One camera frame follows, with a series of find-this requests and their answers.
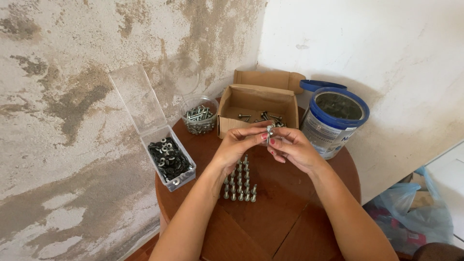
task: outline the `forearm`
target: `forearm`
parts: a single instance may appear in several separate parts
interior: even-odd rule
[[[157,242],[150,261],[200,258],[206,226],[219,197],[221,170],[208,165]]]
[[[351,195],[328,164],[309,177],[332,224],[338,246],[347,261],[397,261],[382,230]]]

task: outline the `formula can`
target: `formula can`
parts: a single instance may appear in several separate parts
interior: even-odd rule
[[[311,97],[300,130],[316,151],[328,160],[337,155],[356,129],[368,118],[367,104],[347,91],[346,87],[319,87]]]

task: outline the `woman's right hand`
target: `woman's right hand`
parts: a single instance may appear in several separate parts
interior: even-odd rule
[[[314,173],[316,168],[329,166],[300,130],[272,128],[272,132],[275,136],[282,137],[282,139],[271,138],[267,147],[275,160],[285,163],[287,158],[307,174]]]

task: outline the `clear plastic box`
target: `clear plastic box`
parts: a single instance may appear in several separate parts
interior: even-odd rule
[[[195,178],[197,168],[190,155],[185,150],[169,126],[161,109],[155,91],[151,87],[148,76],[142,65],[133,65],[108,73],[113,86],[121,97],[127,112],[130,115],[135,130],[140,136],[143,147],[148,153],[153,166],[158,173],[161,182],[169,191],[174,191],[185,183]],[[147,146],[150,142],[159,142],[162,138],[171,137],[179,146],[179,149],[187,157],[192,166],[187,172],[182,173],[177,178],[166,182],[161,175],[158,166],[155,164]]]

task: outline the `clear plastic container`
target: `clear plastic container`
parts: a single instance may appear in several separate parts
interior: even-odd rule
[[[169,126],[161,109],[155,91],[151,87],[148,76],[142,65],[133,65],[108,73],[113,86],[121,97],[127,112],[130,115],[135,130],[140,136],[143,147],[148,153],[153,166],[158,173],[161,182],[169,189],[174,191],[185,183],[195,178],[196,164],[185,150],[182,143]],[[147,146],[150,142],[159,142],[161,139],[171,137],[179,146],[179,150],[187,158],[192,166],[187,172],[166,182],[161,175],[158,166],[155,164]]]
[[[209,111],[213,114],[211,118],[194,121],[186,118],[187,111],[198,106],[204,106],[209,108]],[[193,96],[185,99],[179,106],[179,113],[182,116],[185,126],[188,132],[198,135],[205,134],[213,130],[216,124],[216,118],[218,116],[219,103],[216,99],[209,98],[207,96]]]

